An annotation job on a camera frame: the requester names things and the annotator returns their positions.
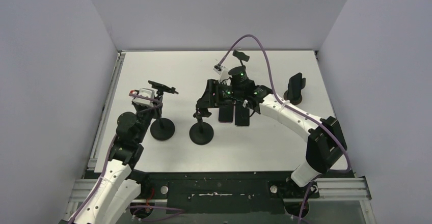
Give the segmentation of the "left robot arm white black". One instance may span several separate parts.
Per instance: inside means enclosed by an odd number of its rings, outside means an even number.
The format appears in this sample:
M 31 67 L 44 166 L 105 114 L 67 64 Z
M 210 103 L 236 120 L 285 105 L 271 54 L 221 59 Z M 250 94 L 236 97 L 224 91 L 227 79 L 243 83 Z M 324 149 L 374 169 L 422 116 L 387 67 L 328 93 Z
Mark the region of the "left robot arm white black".
M 142 141 L 162 106 L 156 99 L 133 103 L 136 112 L 122 113 L 105 157 L 102 172 L 91 192 L 68 220 L 60 223 L 116 223 L 135 198 L 145 198 L 151 184 L 129 176 L 144 150 Z

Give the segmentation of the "black round-base phone stand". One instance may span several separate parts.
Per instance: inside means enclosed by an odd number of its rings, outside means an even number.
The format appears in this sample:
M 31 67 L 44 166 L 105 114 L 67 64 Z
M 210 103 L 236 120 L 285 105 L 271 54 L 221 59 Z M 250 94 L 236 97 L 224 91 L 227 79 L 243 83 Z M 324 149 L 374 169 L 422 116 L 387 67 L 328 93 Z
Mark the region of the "black round-base phone stand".
M 244 62 L 248 62 L 250 59 L 250 56 L 245 54 L 244 52 L 233 50 L 232 55 L 237 58 L 241 64 L 242 67 L 246 67 Z

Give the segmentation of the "purple-edged black smartphone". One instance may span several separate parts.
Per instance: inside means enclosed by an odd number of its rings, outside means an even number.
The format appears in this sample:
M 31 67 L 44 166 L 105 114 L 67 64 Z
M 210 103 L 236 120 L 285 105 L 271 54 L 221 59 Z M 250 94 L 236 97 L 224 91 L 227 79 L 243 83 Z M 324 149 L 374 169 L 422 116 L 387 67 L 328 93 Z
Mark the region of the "purple-edged black smartphone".
M 221 106 L 219 108 L 218 121 L 220 123 L 232 123 L 234 120 L 234 105 Z

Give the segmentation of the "black smartphone white edge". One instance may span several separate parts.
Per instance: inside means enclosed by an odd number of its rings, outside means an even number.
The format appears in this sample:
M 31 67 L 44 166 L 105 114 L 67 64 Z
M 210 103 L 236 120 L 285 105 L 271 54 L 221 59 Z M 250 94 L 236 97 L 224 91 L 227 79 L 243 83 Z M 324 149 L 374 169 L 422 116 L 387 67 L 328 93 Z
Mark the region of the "black smartphone white edge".
M 235 126 L 249 127 L 250 125 L 250 110 L 240 104 L 235 105 Z

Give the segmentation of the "black phone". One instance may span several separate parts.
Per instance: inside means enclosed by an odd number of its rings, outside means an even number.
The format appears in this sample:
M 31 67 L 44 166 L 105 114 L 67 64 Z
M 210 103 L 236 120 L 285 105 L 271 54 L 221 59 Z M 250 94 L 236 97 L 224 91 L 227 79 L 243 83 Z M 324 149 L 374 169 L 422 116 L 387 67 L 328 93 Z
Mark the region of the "black phone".
M 148 80 L 148 83 L 151 85 L 151 87 L 153 89 L 156 89 L 156 94 L 158 96 L 162 96 L 164 93 L 179 94 L 176 91 L 175 87 L 169 87 L 167 85 L 164 85 L 164 84 L 161 84 L 161 83 L 158 83 L 158 82 L 155 82 L 155 81 L 151 81 L 151 80 Z

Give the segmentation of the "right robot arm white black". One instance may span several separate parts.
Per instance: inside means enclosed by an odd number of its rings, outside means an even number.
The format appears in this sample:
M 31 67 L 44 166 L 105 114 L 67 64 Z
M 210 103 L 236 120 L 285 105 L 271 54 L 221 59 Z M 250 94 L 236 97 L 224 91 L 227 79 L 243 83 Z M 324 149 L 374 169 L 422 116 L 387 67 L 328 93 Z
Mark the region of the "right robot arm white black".
M 327 173 L 337 160 L 346 154 L 347 145 L 338 120 L 332 116 L 320 118 L 309 114 L 282 98 L 264 85 L 256 85 L 249 79 L 244 66 L 227 70 L 216 65 L 219 79 L 209 79 L 201 98 L 197 100 L 190 128 L 193 143 L 205 145 L 214 136 L 212 126 L 203 121 L 211 116 L 210 108 L 238 105 L 267 116 L 299 135 L 307 144 L 305 161 L 291 174 L 286 183 L 287 192 L 301 196 L 307 184 L 318 175 Z

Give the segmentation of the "dark blue-edged smartphone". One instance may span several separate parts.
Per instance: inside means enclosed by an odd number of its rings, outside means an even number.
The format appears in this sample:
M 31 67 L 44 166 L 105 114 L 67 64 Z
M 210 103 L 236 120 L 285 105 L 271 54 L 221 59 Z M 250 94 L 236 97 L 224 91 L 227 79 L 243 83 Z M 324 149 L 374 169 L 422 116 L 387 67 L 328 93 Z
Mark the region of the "dark blue-edged smartphone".
M 306 79 L 303 77 L 301 72 L 292 76 L 289 79 L 287 90 L 289 91 L 289 95 L 293 97 L 298 97 L 302 94 L 302 89 L 306 86 Z

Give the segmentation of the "tall black tripod phone stand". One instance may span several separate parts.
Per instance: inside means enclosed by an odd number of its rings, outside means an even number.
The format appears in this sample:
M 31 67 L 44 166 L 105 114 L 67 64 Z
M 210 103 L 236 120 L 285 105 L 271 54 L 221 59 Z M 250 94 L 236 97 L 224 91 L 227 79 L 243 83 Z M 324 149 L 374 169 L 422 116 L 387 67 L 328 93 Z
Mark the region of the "tall black tripod phone stand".
M 174 87 L 159 88 L 156 91 L 156 99 L 162 102 L 164 93 L 177 94 Z M 162 106 L 156 111 L 155 121 L 151 124 L 150 132 L 153 138 L 158 141 L 166 141 L 175 133 L 175 125 L 172 120 L 162 117 Z

